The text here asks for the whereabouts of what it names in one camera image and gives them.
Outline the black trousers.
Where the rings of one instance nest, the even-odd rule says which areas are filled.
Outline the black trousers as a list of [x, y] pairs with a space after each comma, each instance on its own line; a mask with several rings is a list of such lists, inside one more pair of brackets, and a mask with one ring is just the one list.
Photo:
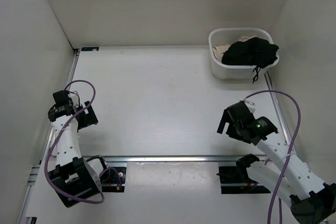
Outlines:
[[237, 41], [230, 45], [223, 53], [222, 64], [229, 66], [255, 66], [253, 83], [259, 78], [261, 69], [273, 64], [278, 57], [276, 53], [279, 47], [270, 44], [269, 41], [253, 37], [247, 41]]

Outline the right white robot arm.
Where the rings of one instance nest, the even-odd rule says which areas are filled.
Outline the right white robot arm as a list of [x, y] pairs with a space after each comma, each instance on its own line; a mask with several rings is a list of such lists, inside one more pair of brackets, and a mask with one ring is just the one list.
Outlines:
[[324, 182], [285, 142], [272, 138], [278, 129], [268, 118], [255, 118], [247, 107], [226, 108], [217, 131], [253, 144], [270, 158], [280, 173], [248, 154], [236, 162], [236, 177], [242, 182], [254, 180], [273, 192], [299, 223], [320, 223], [335, 213], [335, 184]]

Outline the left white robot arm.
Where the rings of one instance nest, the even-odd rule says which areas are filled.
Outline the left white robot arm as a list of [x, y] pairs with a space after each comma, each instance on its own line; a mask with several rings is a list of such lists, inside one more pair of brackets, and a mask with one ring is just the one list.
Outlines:
[[101, 182], [108, 180], [110, 169], [101, 156], [83, 158], [78, 142], [80, 129], [96, 125], [98, 119], [87, 101], [85, 106], [78, 102], [57, 104], [48, 112], [56, 139], [45, 161], [45, 176], [62, 203], [72, 207], [79, 202], [101, 204], [104, 201], [92, 200], [102, 195]]

